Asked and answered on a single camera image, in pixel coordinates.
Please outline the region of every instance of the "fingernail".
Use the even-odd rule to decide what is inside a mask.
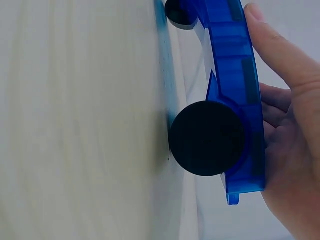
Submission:
[[[258,7],[257,4],[255,3],[249,3],[248,4],[248,10],[250,11],[250,13],[252,14],[252,16],[260,21],[263,22],[265,20],[264,14],[262,13],[262,11],[260,10],[260,8]]]

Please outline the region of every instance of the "white wall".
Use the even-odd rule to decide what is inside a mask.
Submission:
[[[198,236],[161,33],[153,0],[0,2],[1,240]]]

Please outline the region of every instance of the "hand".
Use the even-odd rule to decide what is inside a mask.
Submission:
[[[244,12],[254,48],[290,87],[260,85],[267,144],[262,195],[297,239],[318,240],[320,65],[265,23],[257,5],[248,4]]]

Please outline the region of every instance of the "finger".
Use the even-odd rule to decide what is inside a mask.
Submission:
[[[275,131],[275,128],[268,122],[264,121],[263,122],[263,128],[264,128],[264,139],[266,144],[270,142],[271,136]]]
[[[320,65],[266,24],[256,4],[248,4],[244,12],[255,50],[292,90],[320,83]]]
[[[286,116],[286,113],[279,108],[270,106],[262,102],[263,120],[272,125],[274,128],[279,127]]]
[[[291,90],[281,89],[260,83],[261,100],[283,112],[287,112],[291,105]]]

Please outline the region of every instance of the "black suction cup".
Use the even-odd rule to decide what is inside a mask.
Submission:
[[[245,141],[240,118],[229,107],[213,101],[186,107],[169,131],[174,158],[199,176],[215,176],[232,168],[243,153]]]
[[[194,29],[197,23],[197,16],[181,9],[180,0],[168,0],[165,3],[164,10],[165,15],[176,28],[182,30]]]

